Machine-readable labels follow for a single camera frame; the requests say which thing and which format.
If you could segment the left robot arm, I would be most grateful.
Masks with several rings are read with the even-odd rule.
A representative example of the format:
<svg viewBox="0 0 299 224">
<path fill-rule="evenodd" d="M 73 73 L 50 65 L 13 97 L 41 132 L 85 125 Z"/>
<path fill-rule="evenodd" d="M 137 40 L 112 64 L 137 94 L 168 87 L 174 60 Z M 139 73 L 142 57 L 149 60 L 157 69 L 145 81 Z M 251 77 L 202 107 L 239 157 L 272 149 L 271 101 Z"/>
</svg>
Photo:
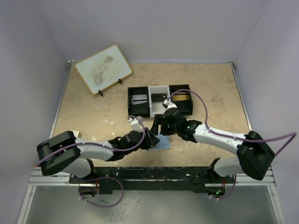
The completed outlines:
<svg viewBox="0 0 299 224">
<path fill-rule="evenodd" d="M 65 131 L 37 146 L 39 162 L 44 176 L 59 172 L 84 178 L 95 173 L 92 159 L 118 161 L 138 149 L 154 148 L 160 139 L 148 128 L 144 132 L 131 131 L 122 137 L 106 142 L 86 142 L 75 137 L 72 131 Z"/>
</svg>

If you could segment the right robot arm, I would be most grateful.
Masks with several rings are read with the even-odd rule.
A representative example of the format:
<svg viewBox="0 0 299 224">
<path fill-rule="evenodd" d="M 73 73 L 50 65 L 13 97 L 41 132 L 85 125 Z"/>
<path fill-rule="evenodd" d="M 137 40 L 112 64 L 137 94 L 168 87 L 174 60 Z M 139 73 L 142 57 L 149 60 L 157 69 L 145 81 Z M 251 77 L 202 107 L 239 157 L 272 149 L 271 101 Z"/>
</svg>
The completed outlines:
<svg viewBox="0 0 299 224">
<path fill-rule="evenodd" d="M 178 135 L 185 141 L 208 144 L 226 150 L 234 157 L 215 159 L 212 170 L 219 177 L 246 174 L 261 181 L 275 158 L 273 150 L 262 137 L 250 131 L 247 134 L 212 130 L 197 120 L 188 120 L 177 108 L 156 114 L 150 130 L 154 135 Z"/>
</svg>

